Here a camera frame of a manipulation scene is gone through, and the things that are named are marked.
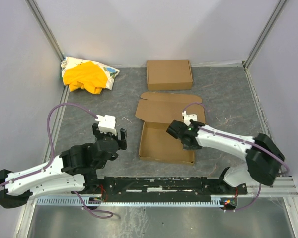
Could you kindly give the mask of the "right aluminium corner post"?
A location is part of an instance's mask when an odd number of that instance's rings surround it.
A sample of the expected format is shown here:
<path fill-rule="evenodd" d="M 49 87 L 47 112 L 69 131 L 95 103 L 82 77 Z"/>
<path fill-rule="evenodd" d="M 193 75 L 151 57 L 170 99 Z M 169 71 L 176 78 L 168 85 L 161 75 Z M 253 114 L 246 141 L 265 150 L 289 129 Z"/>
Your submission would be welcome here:
<path fill-rule="evenodd" d="M 251 49 L 246 61 L 243 63 L 243 67 L 245 70 L 247 70 L 253 61 L 255 60 L 258 52 L 260 51 L 261 47 L 263 46 L 265 40 L 267 39 L 269 33 L 273 29 L 275 23 L 277 22 L 279 16 L 281 15 L 282 11 L 284 10 L 284 7 L 288 3 L 288 0 L 279 0 L 274 7 L 270 17 L 268 18 L 263 30 L 259 34 L 253 48 Z"/>

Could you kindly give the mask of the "folded cardboard box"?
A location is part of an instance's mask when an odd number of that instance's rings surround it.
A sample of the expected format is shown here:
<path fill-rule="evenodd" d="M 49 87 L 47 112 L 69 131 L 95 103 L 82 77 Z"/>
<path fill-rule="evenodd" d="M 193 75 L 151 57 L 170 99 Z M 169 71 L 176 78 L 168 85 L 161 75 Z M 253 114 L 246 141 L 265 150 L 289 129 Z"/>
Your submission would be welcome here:
<path fill-rule="evenodd" d="M 149 91 L 189 90 L 192 85 L 193 76 L 188 59 L 147 61 Z"/>

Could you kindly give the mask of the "aluminium corner post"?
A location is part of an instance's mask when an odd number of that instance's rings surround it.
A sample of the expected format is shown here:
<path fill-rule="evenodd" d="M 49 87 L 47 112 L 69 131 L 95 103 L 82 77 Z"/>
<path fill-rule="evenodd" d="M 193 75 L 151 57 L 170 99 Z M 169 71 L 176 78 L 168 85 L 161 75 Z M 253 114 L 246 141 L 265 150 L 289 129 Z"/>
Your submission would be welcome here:
<path fill-rule="evenodd" d="M 50 27 L 48 26 L 43 13 L 41 12 L 38 3 L 35 0 L 25 0 L 26 4 L 28 5 L 30 11 L 32 12 L 34 18 L 36 19 L 37 23 L 39 24 L 41 30 L 43 31 L 46 39 L 48 40 L 52 50 L 57 55 L 60 61 L 63 61 L 65 56 L 52 32 Z"/>
<path fill-rule="evenodd" d="M 281 15 L 282 11 L 284 10 L 284 7 L 288 3 L 288 0 L 279 0 L 274 7 L 270 17 L 268 18 L 263 30 L 259 34 L 253 48 L 251 49 L 246 61 L 243 63 L 243 67 L 245 70 L 247 70 L 253 61 L 255 60 L 258 52 L 260 51 L 261 47 L 263 46 L 265 40 L 267 39 L 269 33 L 273 29 L 275 23 L 277 22 L 279 16 Z"/>

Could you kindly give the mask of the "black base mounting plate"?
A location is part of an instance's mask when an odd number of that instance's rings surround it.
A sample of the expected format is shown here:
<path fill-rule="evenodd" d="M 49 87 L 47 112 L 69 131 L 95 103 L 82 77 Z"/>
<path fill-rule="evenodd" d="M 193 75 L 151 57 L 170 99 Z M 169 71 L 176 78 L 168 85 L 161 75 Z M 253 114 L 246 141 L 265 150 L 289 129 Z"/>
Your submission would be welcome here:
<path fill-rule="evenodd" d="M 207 199 L 212 195 L 230 197 L 246 195 L 245 183 L 238 187 L 227 185 L 221 178 L 207 177 L 164 177 L 164 178 L 137 178 L 137 177 L 103 177 L 95 183 L 89 184 L 79 194 L 103 195 L 104 201 L 145 198 L 179 198 L 190 199 L 194 197 Z"/>

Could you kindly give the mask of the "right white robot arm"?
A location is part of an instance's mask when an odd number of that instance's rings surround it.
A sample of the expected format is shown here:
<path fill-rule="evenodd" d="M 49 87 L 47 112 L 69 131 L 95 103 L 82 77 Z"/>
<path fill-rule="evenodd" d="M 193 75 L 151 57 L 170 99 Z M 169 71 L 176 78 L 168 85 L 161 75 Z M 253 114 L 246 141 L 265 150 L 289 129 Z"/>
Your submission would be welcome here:
<path fill-rule="evenodd" d="M 192 119 L 189 124 L 174 120 L 166 132 L 180 140 L 184 149 L 209 147 L 244 160 L 243 164 L 230 167 L 223 174 L 223 181 L 231 187 L 252 181 L 272 186 L 281 166 L 288 168 L 282 152 L 270 137 L 262 133 L 255 137 L 240 136 Z"/>

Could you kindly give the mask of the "left aluminium corner post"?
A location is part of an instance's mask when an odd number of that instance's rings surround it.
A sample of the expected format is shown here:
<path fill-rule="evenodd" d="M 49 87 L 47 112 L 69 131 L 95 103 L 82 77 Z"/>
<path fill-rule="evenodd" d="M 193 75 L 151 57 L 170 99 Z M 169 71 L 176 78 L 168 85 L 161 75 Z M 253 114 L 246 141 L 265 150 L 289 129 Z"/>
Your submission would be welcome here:
<path fill-rule="evenodd" d="M 35 0 L 25 0 L 26 4 L 28 5 L 30 11 L 32 12 L 34 18 L 36 19 L 37 23 L 39 24 L 41 30 L 43 31 L 46 39 L 48 40 L 52 50 L 57 55 L 60 61 L 63 61 L 65 56 L 52 32 L 50 27 L 48 26 L 43 13 L 41 12 L 38 3 Z"/>

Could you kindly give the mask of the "yellow cloth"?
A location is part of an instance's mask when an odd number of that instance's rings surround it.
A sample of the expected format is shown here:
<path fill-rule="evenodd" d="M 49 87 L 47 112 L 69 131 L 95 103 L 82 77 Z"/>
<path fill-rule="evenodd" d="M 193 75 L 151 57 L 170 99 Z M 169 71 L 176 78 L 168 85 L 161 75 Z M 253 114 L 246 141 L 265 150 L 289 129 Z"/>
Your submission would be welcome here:
<path fill-rule="evenodd" d="M 91 94 L 100 94 L 107 82 L 105 72 L 92 62 L 68 69 L 63 75 L 63 83 L 69 87 L 70 92 L 83 89 Z"/>

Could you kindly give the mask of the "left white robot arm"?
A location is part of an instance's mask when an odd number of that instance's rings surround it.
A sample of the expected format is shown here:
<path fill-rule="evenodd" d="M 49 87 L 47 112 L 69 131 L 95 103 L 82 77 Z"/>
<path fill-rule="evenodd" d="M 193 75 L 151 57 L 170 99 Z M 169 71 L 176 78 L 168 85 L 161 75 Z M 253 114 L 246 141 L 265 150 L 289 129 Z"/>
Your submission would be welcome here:
<path fill-rule="evenodd" d="M 10 209 L 40 196 L 97 191 L 100 182 L 96 171 L 107 161 L 116 160 L 119 150 L 127 149 L 127 131 L 120 129 L 119 136 L 103 133 L 99 123 L 93 124 L 92 130 L 94 143 L 72 146 L 54 159 L 24 171 L 1 170 L 0 205 Z"/>

